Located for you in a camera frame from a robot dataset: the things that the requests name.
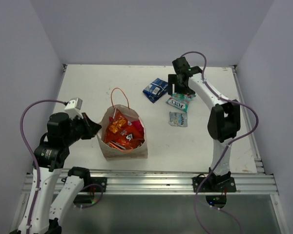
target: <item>candy wrapper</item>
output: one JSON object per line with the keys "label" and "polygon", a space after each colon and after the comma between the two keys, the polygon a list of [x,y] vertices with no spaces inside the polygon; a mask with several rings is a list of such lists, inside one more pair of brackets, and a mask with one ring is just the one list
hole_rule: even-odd
{"label": "candy wrapper", "polygon": [[159,78],[156,78],[151,84],[149,84],[143,93],[152,102],[155,103],[161,96],[168,91],[168,83]]}
{"label": "candy wrapper", "polygon": [[173,94],[166,103],[179,110],[187,112],[190,101],[193,97],[195,97],[195,95]]}
{"label": "candy wrapper", "polygon": [[104,143],[113,148],[124,150],[136,149],[144,142],[144,133],[137,128],[118,110],[106,128]]}
{"label": "candy wrapper", "polygon": [[169,124],[171,126],[187,127],[188,126],[187,113],[170,112]]}

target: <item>cable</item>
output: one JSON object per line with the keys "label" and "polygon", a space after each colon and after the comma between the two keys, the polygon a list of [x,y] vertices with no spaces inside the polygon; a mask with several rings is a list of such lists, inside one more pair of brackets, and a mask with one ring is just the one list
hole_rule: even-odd
{"label": "cable", "polygon": [[75,205],[76,207],[81,208],[81,209],[90,208],[90,207],[93,207],[94,205],[96,205],[102,199],[102,197],[103,197],[103,187],[100,184],[89,184],[89,185],[83,187],[83,189],[81,189],[81,191],[85,190],[85,189],[87,189],[89,187],[95,187],[95,186],[98,186],[101,189],[101,195],[100,195],[99,199],[95,203],[93,203],[93,204],[91,204],[89,206],[83,206],[83,205],[76,206]]}
{"label": "cable", "polygon": [[[37,170],[37,185],[36,185],[36,191],[34,193],[34,197],[33,197],[33,201],[30,205],[30,210],[29,210],[29,214],[28,214],[28,219],[27,219],[27,226],[30,228],[30,221],[31,221],[31,217],[32,217],[32,214],[33,214],[33,210],[34,210],[34,207],[35,207],[35,203],[36,203],[36,199],[37,199],[37,196],[38,196],[38,190],[39,190],[39,187],[40,187],[40,168],[39,168],[39,164],[38,164],[38,161],[34,155],[34,152],[33,150],[31,149],[26,137],[25,137],[25,134],[24,134],[24,127],[23,127],[23,122],[24,122],[24,117],[25,117],[25,114],[26,112],[32,108],[34,105],[37,105],[39,103],[43,103],[43,102],[57,102],[57,103],[61,103],[61,104],[64,104],[66,105],[66,102],[63,102],[63,101],[58,101],[58,100],[51,100],[51,99],[46,99],[46,100],[40,100],[40,101],[36,101],[32,104],[30,104],[23,112],[23,114],[21,115],[21,121],[20,121],[20,131],[21,131],[21,137],[23,138],[23,141],[28,149],[28,151],[30,152],[30,155],[32,156],[33,160],[34,160],[34,164],[35,164],[35,168]],[[26,230],[26,234],[29,234],[29,228],[27,228]]]}
{"label": "cable", "polygon": [[[206,59],[206,56],[205,56],[204,54],[202,54],[201,52],[198,52],[198,51],[189,51],[189,52],[184,53],[184,54],[181,55],[180,57],[183,57],[183,56],[185,56],[185,55],[187,55],[187,54],[199,54],[199,55],[201,55],[201,56],[204,58],[204,67],[203,67],[203,70],[202,70],[202,80],[205,80],[204,72],[205,72],[206,65],[207,65],[207,59]],[[246,105],[246,104],[244,104],[244,103],[238,102],[238,101],[232,101],[232,100],[228,100],[228,99],[222,98],[222,97],[220,97],[220,96],[219,96],[219,95],[218,95],[218,94],[217,94],[217,93],[216,93],[216,92],[215,92],[215,91],[209,86],[209,84],[208,84],[207,82],[204,82],[204,84],[206,85],[206,87],[207,87],[207,88],[208,88],[208,89],[209,89],[209,90],[210,90],[210,91],[211,91],[211,92],[212,92],[212,93],[213,93],[218,99],[220,99],[220,100],[222,100],[222,101],[225,101],[225,102],[229,102],[229,103],[233,103],[233,104],[238,104],[238,105],[240,105],[240,106],[244,106],[244,107],[248,108],[248,109],[254,114],[255,119],[256,119],[256,123],[255,123],[254,127],[253,127],[248,133],[245,133],[244,135],[239,136],[239,137],[237,137],[237,138],[231,140],[231,141],[227,144],[227,146],[224,148],[224,151],[222,152],[222,154],[221,154],[219,160],[217,161],[216,165],[215,165],[215,166],[213,167],[213,169],[209,172],[209,174],[208,174],[208,175],[202,180],[202,182],[199,184],[199,186],[198,186],[198,188],[197,188],[197,190],[196,190],[195,198],[194,198],[194,212],[195,212],[196,219],[197,219],[198,222],[200,223],[201,227],[202,227],[207,233],[211,234],[211,232],[207,229],[207,227],[204,226],[204,224],[203,224],[203,222],[202,222],[202,220],[201,220],[201,218],[200,218],[200,216],[199,216],[199,214],[198,214],[198,212],[197,212],[197,209],[196,209],[198,193],[199,193],[199,191],[200,191],[202,185],[203,185],[203,184],[208,180],[208,178],[213,174],[213,172],[215,171],[215,169],[216,169],[217,166],[219,165],[220,161],[221,161],[221,160],[223,159],[223,157],[225,156],[226,151],[228,150],[229,146],[231,146],[235,141],[240,140],[240,139],[242,139],[242,138],[244,138],[244,137],[246,137],[246,136],[252,134],[252,133],[255,131],[255,129],[257,128],[257,126],[258,126],[259,118],[258,118],[258,115],[257,115],[256,111],[255,111],[253,108],[251,108],[250,106],[248,106],[248,105]],[[239,220],[237,219],[237,217],[234,216],[233,214],[231,214],[230,212],[225,211],[225,210],[223,210],[223,209],[221,209],[220,211],[223,212],[223,213],[226,213],[226,214],[230,215],[231,217],[233,217],[233,218],[235,219],[235,221],[236,221],[236,222],[238,223],[238,225],[239,225],[239,228],[240,228],[240,234],[242,234],[242,233],[243,233],[242,225],[241,225],[241,223],[239,222]]]}

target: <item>white table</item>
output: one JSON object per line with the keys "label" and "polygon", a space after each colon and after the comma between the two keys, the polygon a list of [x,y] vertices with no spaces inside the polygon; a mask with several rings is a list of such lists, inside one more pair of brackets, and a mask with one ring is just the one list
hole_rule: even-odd
{"label": "white table", "polygon": [[[68,65],[58,100],[80,97],[84,101],[82,112],[86,112],[94,122],[100,122],[106,109],[111,106],[112,89],[120,87],[126,93],[130,107],[144,121],[148,159],[106,161],[97,138],[94,138],[73,144],[64,167],[207,172],[212,160],[213,142],[207,131],[209,110],[204,102],[196,97],[190,103],[187,128],[172,127],[168,124],[169,112],[178,110],[166,104],[169,96],[165,95],[153,104],[142,93],[156,78],[167,81],[168,74],[174,74],[172,66]],[[206,75],[224,95],[239,99],[231,68],[208,67]],[[126,104],[120,91],[116,90],[113,97],[115,104]],[[54,112],[63,112],[63,106],[57,104]],[[238,135],[244,133],[246,125],[242,115]],[[230,168],[233,173],[257,172],[248,138],[233,144]]]}

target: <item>purple cable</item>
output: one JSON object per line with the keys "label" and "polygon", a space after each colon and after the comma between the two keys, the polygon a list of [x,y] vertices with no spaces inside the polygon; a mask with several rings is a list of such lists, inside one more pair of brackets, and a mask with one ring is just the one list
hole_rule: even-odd
{"label": "purple cable", "polygon": [[[24,117],[25,117],[25,114],[26,112],[32,108],[34,105],[37,105],[39,103],[43,103],[43,102],[57,102],[57,103],[61,103],[61,104],[64,104],[66,105],[65,102],[63,101],[58,101],[58,100],[40,100],[40,101],[36,101],[32,104],[30,104],[23,112],[23,114],[21,115],[21,121],[20,121],[20,131],[21,131],[21,137],[23,138],[23,141],[27,147],[27,149],[29,150],[33,160],[34,160],[34,164],[35,164],[35,167],[36,167],[36,170],[37,170],[37,185],[36,185],[36,188],[39,189],[40,187],[40,168],[39,168],[39,165],[38,165],[38,161],[34,155],[34,152],[33,150],[31,149],[26,137],[25,137],[25,134],[24,134],[24,127],[23,127],[23,122],[24,122]],[[33,214],[33,210],[34,210],[34,207],[35,207],[35,203],[36,203],[36,199],[37,199],[37,196],[38,196],[38,190],[35,191],[34,193],[34,197],[33,197],[33,201],[30,205],[30,210],[29,210],[29,214],[28,214],[28,219],[27,219],[27,226],[30,227],[30,221],[31,221],[31,217],[32,217],[32,214]]]}
{"label": "purple cable", "polygon": [[91,205],[88,205],[88,206],[76,206],[75,205],[76,207],[81,208],[81,209],[86,209],[86,208],[93,207],[94,205],[98,204],[99,201],[101,201],[101,199],[103,197],[103,187],[100,184],[89,184],[89,185],[83,187],[83,189],[81,189],[81,191],[85,190],[87,188],[90,188],[90,187],[95,187],[95,186],[98,186],[101,189],[101,195],[100,195],[99,199],[95,203],[93,203]]}
{"label": "purple cable", "polygon": [[[201,55],[201,56],[204,58],[204,67],[203,67],[203,70],[202,70],[202,80],[205,80],[205,78],[204,78],[204,72],[205,72],[206,65],[207,65],[207,59],[206,59],[205,55],[202,54],[201,52],[198,52],[198,51],[189,51],[189,52],[184,53],[184,54],[181,55],[180,57],[183,57],[183,56],[185,56],[185,55],[187,55],[187,54],[199,54],[199,55]],[[229,103],[238,104],[238,105],[240,105],[240,106],[244,106],[244,107],[248,108],[250,111],[252,111],[252,113],[254,114],[255,119],[256,119],[256,122],[255,122],[254,127],[253,127],[248,133],[245,133],[244,135],[239,136],[239,137],[237,137],[237,138],[231,140],[231,141],[227,144],[227,146],[225,147],[224,151],[222,152],[222,154],[221,154],[219,160],[217,161],[216,165],[214,166],[214,168],[213,168],[213,169],[209,172],[209,174],[208,174],[208,175],[202,180],[202,182],[199,184],[199,187],[198,187],[197,190],[196,190],[195,198],[194,198],[194,212],[195,212],[196,219],[197,219],[198,222],[200,223],[201,227],[202,227],[207,233],[211,234],[210,230],[208,230],[207,227],[204,226],[204,224],[203,224],[203,222],[202,222],[202,220],[201,220],[201,218],[200,218],[200,216],[199,216],[199,214],[198,214],[198,212],[197,212],[197,209],[196,209],[196,207],[197,207],[197,197],[198,197],[197,195],[198,195],[198,193],[199,193],[199,191],[200,191],[202,185],[203,185],[203,184],[206,182],[206,180],[211,176],[211,174],[213,174],[213,172],[215,171],[215,169],[216,169],[217,166],[219,165],[220,161],[221,161],[221,160],[223,159],[223,157],[225,156],[225,153],[226,153],[226,151],[228,150],[229,146],[231,146],[235,141],[240,140],[240,139],[242,139],[242,138],[244,138],[244,137],[246,137],[246,136],[252,134],[252,133],[255,131],[255,129],[257,128],[257,126],[258,126],[259,118],[258,118],[258,115],[257,115],[256,111],[255,111],[253,108],[251,108],[250,106],[248,106],[248,105],[246,105],[246,104],[243,104],[243,103],[241,103],[241,102],[238,102],[238,101],[232,101],[232,100],[228,100],[228,99],[222,98],[222,97],[220,97],[220,96],[219,96],[219,95],[218,95],[218,94],[217,94],[217,93],[216,93],[216,92],[215,92],[215,91],[209,86],[209,84],[208,84],[207,82],[204,82],[204,84],[206,85],[206,87],[207,87],[207,88],[208,88],[208,89],[209,89],[209,90],[210,90],[210,91],[211,91],[211,92],[212,92],[212,93],[213,93],[218,99],[220,99],[220,100],[222,100],[222,101],[229,102]],[[239,228],[240,228],[240,234],[242,234],[242,233],[243,233],[242,225],[241,225],[241,223],[239,222],[239,220],[237,219],[237,217],[236,217],[235,215],[231,214],[230,212],[226,211],[226,210],[221,209],[220,211],[223,212],[223,213],[226,213],[226,214],[230,215],[231,217],[233,217],[233,218],[235,219],[235,221],[236,221],[236,222],[238,223],[238,225],[239,225]]]}

